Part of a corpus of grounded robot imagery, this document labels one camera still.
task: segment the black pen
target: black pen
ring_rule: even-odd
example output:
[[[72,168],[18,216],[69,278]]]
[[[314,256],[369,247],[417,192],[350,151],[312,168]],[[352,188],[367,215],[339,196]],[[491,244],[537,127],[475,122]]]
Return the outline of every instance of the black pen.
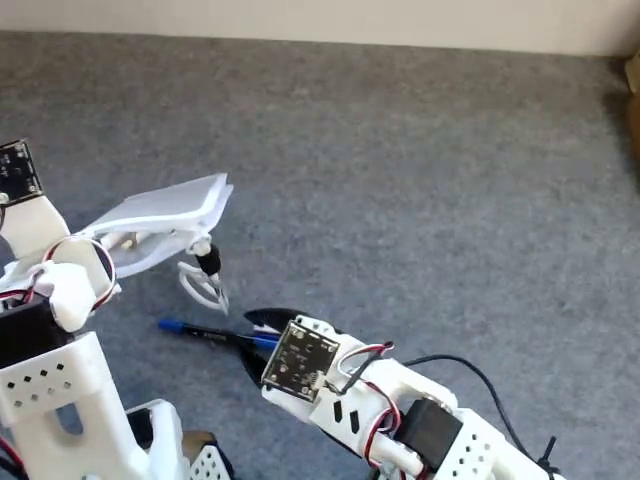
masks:
[[[249,334],[243,335],[231,330],[214,329],[180,322],[173,318],[163,318],[158,322],[158,328],[167,332],[209,340],[216,343],[233,344],[238,340],[250,343],[258,348],[273,350],[278,345],[278,336],[273,334]]]

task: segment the black circuit board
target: black circuit board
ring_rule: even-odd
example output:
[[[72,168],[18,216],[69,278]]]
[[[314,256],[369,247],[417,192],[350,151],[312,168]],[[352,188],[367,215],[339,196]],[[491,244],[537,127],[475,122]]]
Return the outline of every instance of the black circuit board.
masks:
[[[262,384],[313,402],[318,377],[329,371],[340,344],[290,322],[262,375]]]
[[[0,205],[9,207],[42,195],[42,185],[24,140],[0,146]]]

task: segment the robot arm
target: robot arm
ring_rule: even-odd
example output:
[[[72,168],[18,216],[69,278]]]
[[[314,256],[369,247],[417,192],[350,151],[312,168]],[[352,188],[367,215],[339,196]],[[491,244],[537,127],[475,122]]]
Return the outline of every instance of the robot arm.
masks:
[[[125,411],[96,334],[78,333],[118,291],[116,267],[108,247],[69,235],[22,141],[0,146],[0,234],[16,257],[0,279],[0,420],[20,478],[229,480],[212,442],[189,464],[171,404]],[[60,425],[56,411],[68,405],[81,434]]]
[[[324,321],[298,316],[269,360],[262,395],[388,478],[562,478],[517,450],[473,410],[460,408],[447,388],[382,359],[390,347],[365,345]],[[405,416],[399,401],[413,401]]]

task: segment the carpet floor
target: carpet floor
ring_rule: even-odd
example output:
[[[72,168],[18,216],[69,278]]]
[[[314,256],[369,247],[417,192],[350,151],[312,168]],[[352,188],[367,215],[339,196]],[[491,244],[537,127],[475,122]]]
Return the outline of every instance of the carpet floor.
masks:
[[[634,478],[640,195],[621,65],[380,46],[0,34],[0,136],[27,137],[72,229],[125,196],[215,172],[228,318],[175,262],[89,323],[127,407],[162,397],[240,479],[364,478],[363,461],[263,401],[225,350],[166,315],[244,327],[297,307],[399,359],[463,355],[567,479]],[[8,259],[6,249],[3,259]],[[480,381],[417,367],[502,429]]]

